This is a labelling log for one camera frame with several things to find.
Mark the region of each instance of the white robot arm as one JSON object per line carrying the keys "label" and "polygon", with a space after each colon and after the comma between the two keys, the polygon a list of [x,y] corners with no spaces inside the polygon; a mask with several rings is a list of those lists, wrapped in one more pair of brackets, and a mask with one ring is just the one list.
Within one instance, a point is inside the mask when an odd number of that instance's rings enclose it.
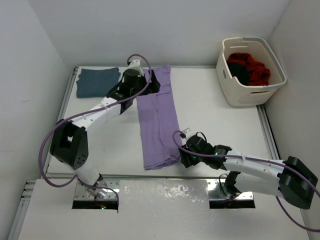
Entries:
{"label": "white robot arm", "polygon": [[287,160],[269,160],[247,156],[232,150],[229,146],[212,146],[197,134],[191,136],[185,145],[180,146],[179,151],[181,162],[186,168],[202,162],[213,169],[230,171],[223,187],[231,196],[256,192],[281,197],[301,209],[309,209],[311,206],[314,190],[285,166],[296,170],[313,186],[317,185],[318,178],[296,157],[289,156]]}
{"label": "white robot arm", "polygon": [[[76,117],[73,121],[70,120],[62,124],[54,131],[50,153],[71,168],[86,185],[96,186],[99,184],[102,176],[87,161],[89,156],[88,135],[109,119],[126,111],[133,104],[133,99],[121,104],[117,104],[117,102],[143,91],[146,84],[140,60],[133,60],[123,72],[121,81],[89,112],[101,108],[105,109]],[[140,95],[157,93],[159,89],[160,84],[152,72],[151,82]]]}

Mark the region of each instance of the gray cloth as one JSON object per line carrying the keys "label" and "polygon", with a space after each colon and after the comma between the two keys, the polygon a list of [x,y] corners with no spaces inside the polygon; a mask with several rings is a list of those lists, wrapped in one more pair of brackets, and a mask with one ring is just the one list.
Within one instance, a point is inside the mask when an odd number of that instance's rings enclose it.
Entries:
{"label": "gray cloth", "polygon": [[82,69],[76,82],[77,98],[103,98],[118,83],[119,68],[105,70]]}

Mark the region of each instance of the laundry basket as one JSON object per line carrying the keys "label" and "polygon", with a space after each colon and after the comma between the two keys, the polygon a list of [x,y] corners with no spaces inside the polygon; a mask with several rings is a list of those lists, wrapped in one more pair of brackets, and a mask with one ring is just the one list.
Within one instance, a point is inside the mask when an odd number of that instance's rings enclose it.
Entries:
{"label": "laundry basket", "polygon": [[[233,53],[251,54],[255,61],[264,63],[270,70],[269,85],[246,86],[241,84],[237,77],[232,77],[227,59]],[[223,40],[216,71],[227,102],[236,107],[264,104],[278,88],[287,82],[275,54],[267,42],[259,37],[236,37]]]}

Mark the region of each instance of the purple cable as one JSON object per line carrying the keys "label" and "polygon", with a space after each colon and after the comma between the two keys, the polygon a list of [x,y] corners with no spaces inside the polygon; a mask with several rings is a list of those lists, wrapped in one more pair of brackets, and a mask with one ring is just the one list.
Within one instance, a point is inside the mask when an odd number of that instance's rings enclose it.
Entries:
{"label": "purple cable", "polygon": [[[175,135],[179,133],[179,134],[184,134],[182,131],[180,130],[177,130],[173,133],[172,135],[172,139],[174,141],[174,144],[182,151],[188,153],[188,154],[192,154],[194,156],[199,156],[199,157],[205,157],[205,158],[221,158],[221,157],[229,157],[229,158],[236,158],[236,159],[242,159],[243,156],[241,155],[210,155],[210,154],[201,154],[201,153],[196,153],[196,152],[193,152],[193,151],[189,151],[189,150],[186,150],[184,149],[183,147],[181,147],[176,139],[175,139]],[[274,162],[274,161],[270,161],[270,160],[264,160],[264,159],[259,159],[259,158],[255,158],[255,157],[245,157],[246,160],[250,160],[250,161],[256,161],[256,162],[261,162],[261,163],[266,163],[266,164],[273,164],[273,165],[277,165],[277,166],[280,166],[280,167],[283,167],[291,172],[293,172],[294,174],[296,174],[299,178],[301,178],[302,180],[304,180],[311,188],[312,190],[318,195],[318,197],[320,198],[320,191],[305,177],[303,176],[300,172],[294,170],[293,168],[283,164],[283,163],[278,163],[278,162]],[[285,207],[281,204],[280,200],[278,197],[276,197],[276,200],[278,201],[278,203],[280,204],[280,207],[282,208],[282,210],[284,211],[284,213],[287,215],[287,217],[294,223],[296,224],[297,226],[307,230],[307,231],[310,231],[310,232],[315,232],[315,233],[320,233],[320,229],[314,229],[314,228],[309,228],[309,227],[306,227],[306,226],[303,226],[301,225],[300,223],[298,223],[296,220],[294,220],[292,218],[292,216],[285,210]]]}
{"label": "purple cable", "polygon": [[[71,120],[71,119],[74,119],[74,118],[77,118],[77,117],[80,117],[80,116],[83,116],[83,115],[87,115],[87,114],[96,113],[96,112],[105,110],[106,108],[111,108],[111,107],[114,106],[114,105],[122,104],[122,103],[124,103],[124,102],[129,101],[129,100],[135,99],[137,96],[139,96],[142,92],[144,92],[144,91],[147,89],[149,83],[151,82],[151,76],[152,76],[151,66],[150,66],[148,60],[147,60],[144,56],[142,56],[142,55],[140,55],[140,54],[137,54],[137,53],[132,54],[131,56],[129,56],[128,59],[127,59],[127,62],[129,62],[129,60],[130,60],[132,57],[134,57],[134,56],[137,56],[137,57],[142,58],[142,59],[146,62],[147,66],[148,66],[148,68],[149,68],[149,78],[148,78],[148,80],[146,81],[146,85],[144,86],[144,88],[143,88],[141,91],[139,91],[139,92],[136,93],[135,95],[133,95],[133,96],[131,96],[131,97],[128,97],[128,98],[126,98],[126,99],[123,99],[123,100],[120,100],[120,101],[111,103],[111,104],[107,105],[106,107],[101,107],[101,108],[98,108],[98,109],[94,109],[94,110],[90,110],[90,111],[85,111],[85,112],[81,112],[81,113],[75,114],[75,115],[73,115],[73,116],[70,116],[70,117],[68,117],[68,118],[60,121],[59,123],[57,123],[57,124],[48,132],[48,134],[45,136],[45,138],[44,138],[44,140],[43,140],[43,142],[42,142],[42,144],[41,144],[41,146],[40,146],[40,150],[39,150],[38,165],[39,165],[39,170],[40,170],[41,176],[42,176],[43,179],[46,181],[46,183],[49,184],[50,186],[55,187],[55,188],[63,188],[63,187],[65,187],[65,186],[69,185],[69,184],[70,184],[74,179],[76,179],[76,177],[77,177],[77,175],[74,175],[74,176],[71,178],[70,181],[68,181],[68,182],[66,182],[66,183],[64,183],[64,184],[58,185],[58,184],[55,184],[55,183],[51,182],[50,179],[46,176],[46,173],[45,173],[45,171],[44,171],[44,165],[43,165],[43,163],[42,163],[43,152],[44,152],[44,149],[45,149],[45,146],[46,146],[47,141],[49,140],[50,136],[55,132],[55,130],[58,129],[61,125],[63,125],[64,123],[68,122],[68,121]],[[86,186],[87,186],[88,188],[95,188],[94,186],[90,186],[90,185],[87,185],[87,184],[86,184]]]}

